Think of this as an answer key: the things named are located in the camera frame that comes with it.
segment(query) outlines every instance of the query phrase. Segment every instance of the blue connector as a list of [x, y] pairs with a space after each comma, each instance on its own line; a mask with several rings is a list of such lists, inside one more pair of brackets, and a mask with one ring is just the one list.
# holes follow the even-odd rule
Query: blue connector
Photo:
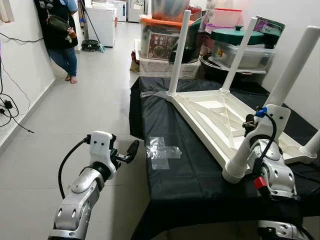
[[265, 106], [265, 107], [263, 107], [261, 110], [259, 110], [259, 111], [257, 111], [256, 113], [255, 113], [255, 115], [257, 116], [257, 117], [259, 117], [259, 118], [263, 118], [265, 115], [264, 115], [264, 113], [267, 113], [268, 112], [268, 109], [267, 109], [267, 107]]

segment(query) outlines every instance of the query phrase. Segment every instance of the blue jeans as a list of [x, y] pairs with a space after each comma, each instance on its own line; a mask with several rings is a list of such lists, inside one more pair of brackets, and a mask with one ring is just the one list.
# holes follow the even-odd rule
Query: blue jeans
[[75, 48], [48, 49], [52, 60], [63, 68], [70, 76], [77, 76], [77, 57]]

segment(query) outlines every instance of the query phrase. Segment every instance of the black tablecloth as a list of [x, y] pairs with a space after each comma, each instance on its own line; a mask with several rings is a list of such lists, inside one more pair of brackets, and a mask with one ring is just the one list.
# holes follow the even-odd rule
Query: black tablecloth
[[[228, 221], [270, 219], [290, 221], [297, 206], [291, 202], [271, 203], [257, 196], [253, 178], [247, 175], [239, 184], [222, 178], [222, 168], [182, 118], [175, 107], [154, 95], [166, 91], [169, 79], [140, 77], [131, 88], [130, 131], [149, 145], [150, 137], [164, 137], [166, 146], [176, 146], [180, 159], [168, 159], [169, 169], [153, 170], [147, 158], [150, 202], [132, 240], [148, 240], [168, 229]], [[221, 83], [205, 80], [179, 80], [177, 92], [217, 90]], [[268, 92], [256, 83], [233, 83], [231, 92], [251, 108], [262, 106]], [[285, 132], [304, 145], [316, 129], [292, 111]], [[310, 165], [290, 167], [307, 177], [320, 180], [319, 158]], [[298, 208], [302, 216], [320, 215], [320, 191], [317, 183], [296, 176], [296, 189], [301, 198]]]

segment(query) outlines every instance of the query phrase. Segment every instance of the green lid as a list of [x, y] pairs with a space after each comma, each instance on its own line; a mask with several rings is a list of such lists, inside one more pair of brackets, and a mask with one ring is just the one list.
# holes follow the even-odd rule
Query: green lid
[[[220, 42], [239, 45], [245, 35], [245, 31], [241, 30], [241, 28], [242, 26], [235, 26], [235, 28], [215, 29], [211, 33], [211, 38]], [[258, 31], [253, 31], [248, 45], [261, 44], [263, 41], [264, 34]]]

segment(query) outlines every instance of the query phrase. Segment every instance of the tiled floor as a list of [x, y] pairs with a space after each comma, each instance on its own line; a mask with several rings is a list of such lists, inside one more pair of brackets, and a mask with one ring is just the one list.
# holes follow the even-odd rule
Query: tiled floor
[[[124, 152], [135, 139], [129, 134], [130, 53], [140, 25], [119, 23], [114, 48], [78, 55], [79, 83], [64, 81], [54, 66], [54, 88], [25, 124], [36, 134], [21, 131], [0, 157], [0, 239], [44, 240], [61, 201], [57, 172], [65, 154], [87, 133], [102, 130], [118, 136]], [[89, 163], [84, 145], [64, 167], [63, 185]], [[134, 162], [123, 165], [107, 182], [95, 205], [87, 240], [129, 240], [149, 196], [143, 146]], [[192, 226], [170, 230], [157, 239], [256, 239], [254, 223]]]

